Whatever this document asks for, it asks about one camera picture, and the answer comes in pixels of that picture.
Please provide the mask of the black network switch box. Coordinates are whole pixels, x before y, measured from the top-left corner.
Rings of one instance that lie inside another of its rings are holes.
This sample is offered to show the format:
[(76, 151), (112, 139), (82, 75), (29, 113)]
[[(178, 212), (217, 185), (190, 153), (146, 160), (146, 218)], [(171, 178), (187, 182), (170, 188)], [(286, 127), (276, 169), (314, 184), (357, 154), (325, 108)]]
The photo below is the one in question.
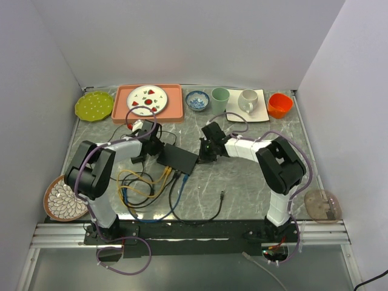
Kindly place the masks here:
[(199, 156), (172, 144), (166, 144), (156, 162), (171, 167), (185, 175), (191, 175)]

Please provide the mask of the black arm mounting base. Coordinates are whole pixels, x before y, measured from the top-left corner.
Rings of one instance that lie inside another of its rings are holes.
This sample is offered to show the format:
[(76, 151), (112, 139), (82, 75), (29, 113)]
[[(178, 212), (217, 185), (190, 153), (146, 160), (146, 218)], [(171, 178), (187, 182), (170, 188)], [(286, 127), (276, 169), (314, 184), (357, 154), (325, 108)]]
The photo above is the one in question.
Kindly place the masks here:
[(152, 223), (122, 221), (116, 238), (101, 239), (93, 226), (87, 228), (87, 246), (117, 247), (124, 258), (163, 255), (222, 255), (247, 252), (260, 255), (265, 244), (296, 243), (293, 222), (275, 227), (268, 220), (193, 221), (192, 225), (175, 220)]

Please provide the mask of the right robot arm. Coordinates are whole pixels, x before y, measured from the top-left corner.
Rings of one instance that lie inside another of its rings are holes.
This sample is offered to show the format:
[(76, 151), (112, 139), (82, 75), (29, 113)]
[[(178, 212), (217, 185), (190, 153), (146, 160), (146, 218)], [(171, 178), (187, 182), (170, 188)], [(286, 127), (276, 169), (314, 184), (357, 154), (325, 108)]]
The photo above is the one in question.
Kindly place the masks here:
[(242, 158), (259, 164), (263, 177), (270, 188), (270, 205), (259, 231), (262, 239), (281, 240), (289, 231), (291, 223), (292, 195), (305, 174), (306, 167), (288, 140), (279, 136), (271, 141), (226, 135), (216, 122), (202, 129), (199, 158), (213, 162), (219, 156)]

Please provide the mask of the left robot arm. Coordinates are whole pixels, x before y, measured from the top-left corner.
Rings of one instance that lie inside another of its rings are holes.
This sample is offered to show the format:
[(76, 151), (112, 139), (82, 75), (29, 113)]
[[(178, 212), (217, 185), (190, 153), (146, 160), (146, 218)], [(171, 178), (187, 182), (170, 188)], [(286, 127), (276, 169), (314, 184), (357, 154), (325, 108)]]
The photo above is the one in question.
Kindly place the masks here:
[(112, 209), (107, 190), (113, 166), (128, 158), (154, 156), (164, 143), (157, 137), (162, 125), (149, 120), (137, 120), (132, 133), (115, 141), (80, 143), (64, 174), (64, 182), (83, 201), (92, 217), (98, 236), (107, 244), (120, 236), (119, 218)]

